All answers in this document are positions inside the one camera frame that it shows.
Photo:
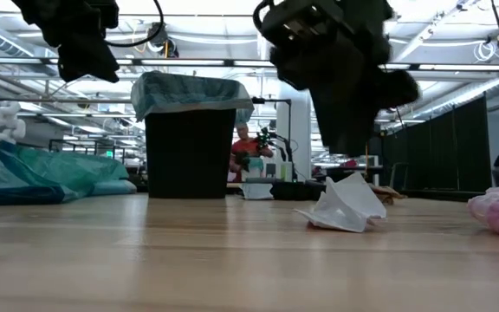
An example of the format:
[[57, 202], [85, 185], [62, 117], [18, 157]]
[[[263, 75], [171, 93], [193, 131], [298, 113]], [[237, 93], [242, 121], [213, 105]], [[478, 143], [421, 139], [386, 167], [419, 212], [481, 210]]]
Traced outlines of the blue plastic trash bag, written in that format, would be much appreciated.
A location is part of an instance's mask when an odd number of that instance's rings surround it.
[[0, 143], [0, 205], [67, 203], [93, 197], [101, 181], [120, 179], [128, 173], [115, 159]]
[[244, 123], [254, 112], [252, 99], [239, 81], [159, 71], [138, 78], [132, 86], [131, 103], [137, 120], [153, 113], [234, 109], [236, 122]]

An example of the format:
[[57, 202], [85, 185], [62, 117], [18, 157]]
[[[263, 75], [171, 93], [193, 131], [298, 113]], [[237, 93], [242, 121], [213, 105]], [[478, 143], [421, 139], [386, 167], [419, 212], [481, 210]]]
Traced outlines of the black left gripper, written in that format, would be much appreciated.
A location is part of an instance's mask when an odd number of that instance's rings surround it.
[[58, 47], [58, 70], [65, 82], [91, 75], [117, 82], [120, 68], [105, 43], [106, 30], [119, 23], [115, 0], [11, 0], [27, 24], [36, 25]]

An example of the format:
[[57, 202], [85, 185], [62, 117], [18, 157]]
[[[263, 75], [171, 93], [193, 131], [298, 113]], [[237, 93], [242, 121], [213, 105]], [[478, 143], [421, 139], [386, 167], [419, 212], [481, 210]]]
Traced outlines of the teal and white box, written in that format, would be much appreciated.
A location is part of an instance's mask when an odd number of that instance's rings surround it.
[[249, 178], [261, 178], [263, 172], [263, 160], [262, 158], [252, 157], [249, 159]]

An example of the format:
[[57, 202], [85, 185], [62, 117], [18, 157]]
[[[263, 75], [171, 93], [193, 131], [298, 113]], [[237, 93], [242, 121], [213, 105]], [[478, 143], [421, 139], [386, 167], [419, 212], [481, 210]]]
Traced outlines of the roll of blue trash bags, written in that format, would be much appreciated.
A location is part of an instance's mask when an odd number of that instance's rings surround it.
[[94, 185], [91, 196], [128, 195], [135, 194], [137, 187], [129, 180], [101, 181]]

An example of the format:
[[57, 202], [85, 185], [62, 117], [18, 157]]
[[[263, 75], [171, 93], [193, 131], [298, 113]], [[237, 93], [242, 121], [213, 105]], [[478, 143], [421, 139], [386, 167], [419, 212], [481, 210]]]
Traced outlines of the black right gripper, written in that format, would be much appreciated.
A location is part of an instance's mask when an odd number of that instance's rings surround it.
[[[296, 89], [348, 76], [350, 82], [389, 61], [384, 22], [392, 19], [387, 0], [262, 0], [252, 14], [258, 33], [271, 44], [269, 61], [278, 78]], [[380, 107], [416, 101], [420, 88], [404, 70], [384, 73]], [[321, 140], [330, 153], [365, 153], [379, 112], [370, 89], [310, 89]]]

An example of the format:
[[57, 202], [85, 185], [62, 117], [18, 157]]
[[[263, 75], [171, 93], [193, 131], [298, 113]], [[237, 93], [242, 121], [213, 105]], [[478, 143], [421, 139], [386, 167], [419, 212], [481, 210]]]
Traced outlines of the black plastic trash bin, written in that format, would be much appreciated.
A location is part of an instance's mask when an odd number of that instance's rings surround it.
[[150, 198], [224, 198], [236, 111], [148, 114], [146, 163]]

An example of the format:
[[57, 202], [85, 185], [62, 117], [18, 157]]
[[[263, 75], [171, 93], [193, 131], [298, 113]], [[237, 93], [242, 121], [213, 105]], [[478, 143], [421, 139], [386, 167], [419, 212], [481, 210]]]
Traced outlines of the pale green bottle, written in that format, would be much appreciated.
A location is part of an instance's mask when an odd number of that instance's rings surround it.
[[292, 162], [282, 162], [280, 164], [278, 177], [284, 182], [292, 182], [294, 180], [293, 163]]

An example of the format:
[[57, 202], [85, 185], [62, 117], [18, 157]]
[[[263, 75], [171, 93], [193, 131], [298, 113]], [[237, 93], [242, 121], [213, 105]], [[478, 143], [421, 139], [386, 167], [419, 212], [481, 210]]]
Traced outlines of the black metal stand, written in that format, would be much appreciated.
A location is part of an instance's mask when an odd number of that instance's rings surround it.
[[252, 97], [251, 100], [253, 104], [258, 105], [262, 105], [268, 102], [283, 102], [288, 107], [288, 136], [283, 137], [278, 133], [272, 133], [270, 132], [270, 130], [268, 130], [268, 128], [264, 127], [260, 132], [256, 133], [256, 141], [259, 147], [273, 146], [278, 148], [281, 152], [282, 161], [293, 163], [294, 180], [292, 182], [295, 182], [297, 180], [297, 173], [295, 172], [293, 149], [291, 146], [292, 101], [290, 99], [265, 99], [262, 97]]

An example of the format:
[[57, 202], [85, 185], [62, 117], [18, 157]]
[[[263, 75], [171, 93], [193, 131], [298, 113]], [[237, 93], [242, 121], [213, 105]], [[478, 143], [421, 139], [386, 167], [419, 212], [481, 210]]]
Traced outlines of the long overhead light rail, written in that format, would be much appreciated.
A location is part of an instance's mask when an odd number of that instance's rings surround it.
[[[235, 59], [117, 59], [120, 66], [160, 67], [220, 67], [220, 68], [273, 68], [268, 61]], [[1, 65], [57, 65], [54, 57], [0, 57]], [[432, 72], [499, 72], [499, 64], [431, 64], [431, 63], [388, 63], [382, 69], [403, 69]]]

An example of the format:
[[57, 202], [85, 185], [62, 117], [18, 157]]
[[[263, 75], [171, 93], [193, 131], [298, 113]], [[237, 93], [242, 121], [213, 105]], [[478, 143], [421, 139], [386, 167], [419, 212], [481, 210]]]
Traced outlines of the white paper sheet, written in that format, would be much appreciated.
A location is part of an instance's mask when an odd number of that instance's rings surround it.
[[313, 226], [362, 233], [373, 220], [385, 219], [386, 208], [358, 172], [334, 182], [326, 178], [326, 190], [309, 210], [296, 210]]

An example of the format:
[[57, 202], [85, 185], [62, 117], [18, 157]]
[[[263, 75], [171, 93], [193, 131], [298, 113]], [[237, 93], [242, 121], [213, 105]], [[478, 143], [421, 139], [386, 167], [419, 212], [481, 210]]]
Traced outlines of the small brown paper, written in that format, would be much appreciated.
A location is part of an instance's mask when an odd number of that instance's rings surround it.
[[396, 199], [406, 198], [406, 195], [400, 194], [389, 186], [376, 186], [370, 184], [369, 187], [383, 205], [393, 205]]

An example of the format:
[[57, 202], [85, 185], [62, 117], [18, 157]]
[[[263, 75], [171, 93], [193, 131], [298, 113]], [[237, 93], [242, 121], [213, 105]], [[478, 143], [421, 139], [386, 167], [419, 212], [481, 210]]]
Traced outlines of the white building column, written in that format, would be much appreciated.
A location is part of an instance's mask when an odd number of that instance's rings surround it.
[[293, 150], [295, 174], [300, 181], [311, 177], [311, 107], [308, 91], [297, 91], [281, 82], [277, 98], [291, 100], [276, 104], [276, 130], [284, 138], [290, 139]]

